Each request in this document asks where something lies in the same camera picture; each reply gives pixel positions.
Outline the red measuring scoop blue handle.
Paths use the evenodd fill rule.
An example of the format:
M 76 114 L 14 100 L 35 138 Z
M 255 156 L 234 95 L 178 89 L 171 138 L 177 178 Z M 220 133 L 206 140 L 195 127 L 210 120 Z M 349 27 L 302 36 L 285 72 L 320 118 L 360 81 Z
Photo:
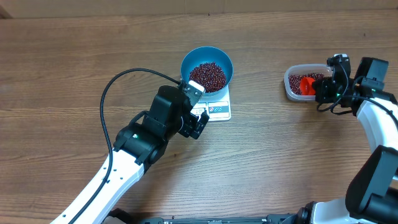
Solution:
M 312 87 L 312 83 L 315 81 L 311 77 L 303 77 L 300 81 L 300 91 L 302 95 L 315 95 L 315 90 Z

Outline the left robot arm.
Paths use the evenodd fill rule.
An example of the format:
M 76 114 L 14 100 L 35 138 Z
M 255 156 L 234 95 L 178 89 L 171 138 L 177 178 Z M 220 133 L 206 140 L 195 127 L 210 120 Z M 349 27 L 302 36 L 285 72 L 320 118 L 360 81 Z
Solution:
M 209 116 L 192 113 L 205 89 L 190 81 L 161 86 L 148 111 L 122 128 L 101 169 L 54 223 L 103 223 L 119 199 L 163 155 L 170 139 L 198 139 Z

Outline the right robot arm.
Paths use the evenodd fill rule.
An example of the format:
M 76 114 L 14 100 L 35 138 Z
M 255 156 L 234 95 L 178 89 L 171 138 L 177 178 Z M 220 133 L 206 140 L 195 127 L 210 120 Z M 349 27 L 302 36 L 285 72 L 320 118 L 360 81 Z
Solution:
M 345 54 L 327 59 L 331 77 L 312 83 L 315 101 L 339 105 L 361 123 L 371 156 L 348 186 L 343 198 L 311 202 L 285 223 L 397 223 L 397 100 L 385 92 L 384 78 L 389 63 L 363 57 L 354 78 Z

